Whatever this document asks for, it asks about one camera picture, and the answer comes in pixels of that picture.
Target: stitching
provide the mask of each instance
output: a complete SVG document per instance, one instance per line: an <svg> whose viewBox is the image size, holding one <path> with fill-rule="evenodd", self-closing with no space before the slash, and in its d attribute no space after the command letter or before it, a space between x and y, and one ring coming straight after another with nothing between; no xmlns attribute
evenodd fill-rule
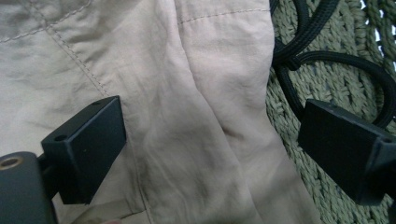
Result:
<svg viewBox="0 0 396 224"><path fill-rule="evenodd" d="M58 31L56 31L55 29L52 28L52 30L55 32L55 34L59 37L59 39L62 41L62 43L64 43L65 46L67 46L67 48L70 50L70 52L73 54L73 56L76 57L76 59L79 61L79 63L84 66L85 69L87 69L88 73L91 75L91 77L93 77L93 79L95 79L95 81L98 83L98 85L101 87L101 89L105 92L106 96L110 96L108 94L108 92L105 90L104 86L102 83L100 83L100 81L93 75L93 73L91 72L91 70L87 67L87 65L85 65L85 63L77 56L77 54L70 48L70 46L62 39L61 35L58 33Z"/></svg>
<svg viewBox="0 0 396 224"><path fill-rule="evenodd" d="M59 22L66 20L66 19L69 18L70 16L75 15L76 13L82 11L82 9L84 9L84 8L87 7L87 6L89 6L89 5L91 4L91 2L92 2L92 0L88 0L88 1L87 1L87 4L85 4L84 6L80 7L79 9L76 9L76 10L73 10L73 11L70 11L70 12L66 13L66 14L65 14L62 18L60 18L58 21L54 21L53 23L50 23L49 25L47 25L47 26L44 27L44 28L40 28L40 29L37 29L37 30L33 30L33 31L30 31L30 32L27 32L27 33L24 33L24 34L20 34L20 35L14 36L14 37L2 39L2 40L0 40L0 43L6 43L6 42L8 42L8 41L10 41L10 40L16 40L16 39L25 37L25 36L27 36L27 35L34 35L34 34L36 34L36 33L38 33L38 32L41 32L41 31L44 31L44 30L48 30L48 29L49 29L50 27L52 27L53 25L58 24Z"/></svg>
<svg viewBox="0 0 396 224"><path fill-rule="evenodd" d="M35 5L34 5L34 3L32 2L32 0L29 0L29 2L30 2L31 7L33 7L33 8L35 9L35 11L40 15L41 19L42 19L45 23L47 23L47 20L46 20L45 16L40 12L40 10L38 10L37 7L35 7ZM75 61L77 64L84 66L84 68L88 71L88 73L91 75L91 77L93 77L93 79L95 79L95 81L96 81L96 82L98 83L98 85L101 87L102 91L105 92L106 96L110 96L110 95L107 93L107 91L105 90L105 88L104 88L104 86L102 85L102 83L100 83L99 80L93 75L93 73L92 73L91 70L87 67L87 65L85 65L85 63L77 56L77 54L70 48L70 46L62 39L62 37L61 37L61 35L58 33L58 31L56 31L56 30L53 28L53 24L48 25L47 28L46 28L45 30L48 30L49 28L52 29L53 32L55 32L55 34L59 37L59 39L62 41L62 43L64 43L64 46L66 46L66 47L70 50L70 52L73 54L73 56L76 57L76 59L79 61L79 63L76 62L76 60L74 60L74 61ZM93 81L92 81L91 79L90 79L90 81L92 82L93 86L95 86L96 89L99 90L99 88L93 83Z"/></svg>
<svg viewBox="0 0 396 224"><path fill-rule="evenodd" d="M183 23L185 23L185 22L196 21L196 20L200 20L200 19L203 19L203 18L210 18L210 17L217 17L217 16L224 16L224 15L229 15L229 14L243 13L243 12L252 12L252 11L269 11L269 9L253 8L253 9L246 9L246 10L238 10L238 11L231 11L231 12L223 12L223 13L220 13L220 14L206 15L206 16L197 17L197 18L192 18L192 19L185 20L185 21L180 21L180 22L178 22L177 24L183 24Z"/></svg>

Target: green knit fabric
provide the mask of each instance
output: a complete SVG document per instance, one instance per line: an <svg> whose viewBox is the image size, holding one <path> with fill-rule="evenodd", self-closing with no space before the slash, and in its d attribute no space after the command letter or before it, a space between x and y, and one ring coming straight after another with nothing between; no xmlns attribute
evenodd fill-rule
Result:
<svg viewBox="0 0 396 224"><path fill-rule="evenodd" d="M311 14L318 3L308 1ZM396 45L392 34L392 26L396 22L396 4L393 0L367 0L365 4L366 8L362 9L361 0L341 0L307 51L325 49L360 56L381 64L396 77ZM273 20L276 36L280 36L284 43L291 41L297 25L297 14L291 0L279 0ZM378 42L375 41L375 30L381 38ZM333 102L370 121L374 120L381 106L379 88L364 72L351 66L310 63L297 72L290 72L290 78L303 103L308 98ZM300 122L292 113L273 71L266 103L268 116L281 135L324 223L388 223L390 198L386 198L378 207L354 204L298 147L296 139ZM387 130L396 134L396 123L392 122Z"/></svg>

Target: woven texture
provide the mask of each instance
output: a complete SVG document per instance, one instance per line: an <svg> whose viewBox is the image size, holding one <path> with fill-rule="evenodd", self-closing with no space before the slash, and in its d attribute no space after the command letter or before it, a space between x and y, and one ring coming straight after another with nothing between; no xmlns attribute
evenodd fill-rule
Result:
<svg viewBox="0 0 396 224"><path fill-rule="evenodd" d="M311 14L318 2L308 1ZM324 49L360 56L381 64L396 77L396 47L392 34L392 25L396 22L395 2L369 0L366 5L362 9L360 0L341 0L327 25L306 51ZM291 41L297 25L297 15L291 0L279 1L273 20L276 35L281 36L284 43ZM375 30L379 32L381 41L375 41ZM310 63L297 72L290 72L290 78L303 103L307 98L332 102L369 121L374 120L381 106L381 91L369 76L351 66ZM267 94L267 113L270 120L296 163L323 222L388 223L390 198L386 198L378 207L354 204L298 147L300 122L293 115L274 71ZM387 130L396 134L396 124L392 122Z"/></svg>

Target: black rope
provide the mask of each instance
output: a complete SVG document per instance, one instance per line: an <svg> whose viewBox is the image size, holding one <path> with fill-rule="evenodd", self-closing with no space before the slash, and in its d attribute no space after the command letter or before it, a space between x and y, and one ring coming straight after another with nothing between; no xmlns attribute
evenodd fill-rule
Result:
<svg viewBox="0 0 396 224"><path fill-rule="evenodd" d="M384 105L373 124L385 128L392 119L396 119L396 82L382 67L362 58L343 53L329 51L312 51L297 55L305 49L319 34L327 20L335 11L338 0L322 0L314 15L309 19L308 7L305 1L293 0L297 9L298 27L296 36L288 44L283 44L276 38L273 67L291 110L301 120L304 116L304 106L300 102L297 91L289 77L289 70L295 71L301 64L311 61L330 61L358 67L371 75L384 91ZM277 0L271 0L271 10L275 11Z"/></svg>

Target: black device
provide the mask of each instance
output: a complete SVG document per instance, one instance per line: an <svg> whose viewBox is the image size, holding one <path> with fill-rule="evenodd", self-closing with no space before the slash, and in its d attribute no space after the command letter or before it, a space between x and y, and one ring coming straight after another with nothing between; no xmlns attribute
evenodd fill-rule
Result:
<svg viewBox="0 0 396 224"><path fill-rule="evenodd" d="M120 97L94 102L49 134L39 158L0 158L0 223L57 223L51 198L90 203L126 143Z"/></svg>

